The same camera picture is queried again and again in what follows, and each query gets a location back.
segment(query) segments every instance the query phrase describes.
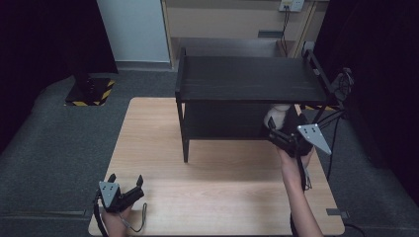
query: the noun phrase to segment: electrical box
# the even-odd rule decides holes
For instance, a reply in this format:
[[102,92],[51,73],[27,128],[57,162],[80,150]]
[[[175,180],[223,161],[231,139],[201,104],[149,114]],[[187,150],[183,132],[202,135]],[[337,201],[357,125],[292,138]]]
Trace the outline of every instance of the electrical box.
[[280,8],[278,10],[280,12],[285,12],[288,8],[288,11],[290,12],[300,12],[303,5],[304,0],[283,0],[281,1]]

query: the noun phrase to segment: person's arm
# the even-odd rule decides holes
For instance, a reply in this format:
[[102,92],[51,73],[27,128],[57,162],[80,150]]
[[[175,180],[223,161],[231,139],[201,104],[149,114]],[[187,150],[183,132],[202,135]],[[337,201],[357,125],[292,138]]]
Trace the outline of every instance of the person's arm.
[[[291,158],[284,150],[280,148],[277,148],[277,150],[281,156],[283,181],[290,201],[293,224],[295,225],[298,236],[323,236],[301,188],[301,177],[296,160]],[[304,167],[308,166],[312,153],[313,150],[308,155],[301,157]]]
[[108,230],[109,237],[125,237],[126,236],[126,226],[124,225],[121,217],[127,219],[129,212],[132,209],[132,205],[121,212],[121,216],[118,213],[110,213],[102,211],[102,220]]

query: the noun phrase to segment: gray carpet floor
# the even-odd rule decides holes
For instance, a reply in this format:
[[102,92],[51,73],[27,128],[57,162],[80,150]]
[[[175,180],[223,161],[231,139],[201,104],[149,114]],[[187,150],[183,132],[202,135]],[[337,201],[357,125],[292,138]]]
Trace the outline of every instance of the gray carpet floor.
[[[106,174],[133,97],[174,97],[176,72],[121,71],[101,107],[68,107],[74,80],[47,87],[0,156],[0,237],[90,236],[92,200]],[[308,117],[314,111],[304,111]],[[333,123],[323,129],[329,144]],[[341,120],[330,187],[346,223],[368,236],[419,236],[419,208],[390,170],[375,168]],[[327,170],[328,157],[319,152]],[[362,236],[347,228],[342,236]]]

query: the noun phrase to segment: light wood tabletop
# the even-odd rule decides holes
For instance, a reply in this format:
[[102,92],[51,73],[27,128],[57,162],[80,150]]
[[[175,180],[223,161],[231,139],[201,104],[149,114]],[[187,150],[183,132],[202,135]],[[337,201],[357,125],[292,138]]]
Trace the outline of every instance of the light wood tabletop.
[[[323,169],[314,153],[308,202],[325,235],[344,232]],[[142,175],[144,197],[129,221],[130,235],[290,235],[290,206],[275,146],[263,140],[191,140],[183,162],[174,98],[134,98],[104,180],[116,174],[125,193]],[[89,233],[100,236],[93,217]]]

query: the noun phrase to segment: black curtain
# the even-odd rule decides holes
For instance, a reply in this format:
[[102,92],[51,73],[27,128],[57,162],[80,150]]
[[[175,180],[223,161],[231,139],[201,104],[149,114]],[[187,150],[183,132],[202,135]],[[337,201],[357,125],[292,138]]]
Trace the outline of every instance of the black curtain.
[[1,0],[0,152],[39,92],[80,72],[118,73],[95,0]]
[[350,67],[351,121],[372,161],[419,203],[419,8],[415,1],[331,0],[314,53],[329,79]]

